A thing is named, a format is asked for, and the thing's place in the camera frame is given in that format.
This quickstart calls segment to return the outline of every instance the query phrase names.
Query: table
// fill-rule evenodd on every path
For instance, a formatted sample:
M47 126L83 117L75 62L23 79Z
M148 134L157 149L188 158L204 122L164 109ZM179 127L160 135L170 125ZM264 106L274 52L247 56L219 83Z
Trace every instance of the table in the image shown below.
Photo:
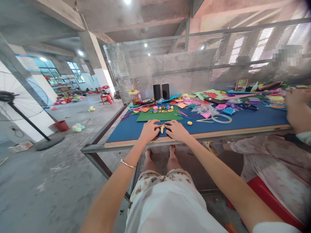
M244 110L232 115L232 123L205 123L196 122L186 119L180 120L190 134L198 141L222 140L230 138L245 138L258 135L287 133L291 130L291 126L286 120L286 112L278 109L265 107L263 104L258 104L258 111ZM98 152L126 150L133 147L137 142L144 122L136 122L138 115L129 116L124 121L119 122L106 143L98 144L101 138L107 133L111 126L127 112L127 105L124 105L112 117L112 119L86 144L81 152L99 169L99 171L107 178L112 175L111 170L106 166L103 160L98 156ZM182 109L189 117L195 115L191 113L191 109ZM193 125L187 125L188 121L192 121ZM170 144L180 144L172 138L169 138L165 133L159 135L153 141L147 144L146 147L164 146ZM134 187L135 177L139 174L134 174L131 182L131 191ZM130 194L126 192L125 198L129 200Z

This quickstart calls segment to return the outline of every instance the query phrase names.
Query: red bucket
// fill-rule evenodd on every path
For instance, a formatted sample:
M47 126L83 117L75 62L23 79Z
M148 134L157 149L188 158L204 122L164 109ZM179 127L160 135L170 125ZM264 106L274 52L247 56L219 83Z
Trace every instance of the red bucket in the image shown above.
M66 121L58 121L58 122L55 122L53 125L54 125L54 126L58 129L58 131L60 131L60 132L65 132L65 131L69 130L69 127L68 127Z

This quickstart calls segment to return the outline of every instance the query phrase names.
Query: bracelet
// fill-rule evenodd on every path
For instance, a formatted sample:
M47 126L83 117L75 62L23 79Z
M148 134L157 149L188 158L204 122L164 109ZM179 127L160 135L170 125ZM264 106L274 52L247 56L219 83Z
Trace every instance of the bracelet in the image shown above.
M212 119L213 119L214 121L218 122L218 123L229 124L229 123L232 122L232 118L229 117L229 116L226 116L226 115L223 115L223 114L217 114L217 116L222 116L222 117L225 117L225 118L228 119L228 121L220 121L220 120L216 120L216 119L214 118L214 116L212 116Z
M126 166L128 166L128 167L130 167L130 168L134 168L134 169L136 168L136 167L133 167L133 166L131 166L131 165L128 165L126 162L123 161L123 159L121 159L121 163L125 164Z

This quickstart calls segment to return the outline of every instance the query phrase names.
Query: perforated metal panel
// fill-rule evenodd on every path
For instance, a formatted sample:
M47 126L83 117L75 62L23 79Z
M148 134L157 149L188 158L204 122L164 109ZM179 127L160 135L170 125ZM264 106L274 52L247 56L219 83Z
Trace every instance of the perforated metal panel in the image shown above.
M209 88L229 90L242 77L249 81L293 78L303 72L303 60L309 59L301 56L309 57L310 36L310 19L301 19L109 44L104 50L121 98L129 102L132 88L141 91L142 99L153 98L154 84L169 83L173 95ZM286 71L271 75L272 61ZM294 63L295 71L284 68Z

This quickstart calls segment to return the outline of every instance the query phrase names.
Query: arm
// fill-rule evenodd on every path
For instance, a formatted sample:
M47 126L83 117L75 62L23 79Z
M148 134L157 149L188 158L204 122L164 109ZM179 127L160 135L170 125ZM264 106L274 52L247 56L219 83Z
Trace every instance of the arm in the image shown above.
M287 120L295 133L311 131L311 89L297 89L286 94Z
M232 169L192 137L181 123L173 120L166 122L164 126L170 129L166 130L170 137L190 147L215 184L238 211L249 232L261 222L282 222Z
M159 133L159 120L149 120L144 124L142 133L124 162L136 166L146 144ZM114 220L118 214L124 194L131 182L135 169L121 163L109 178L96 200L93 202L80 233L112 232Z

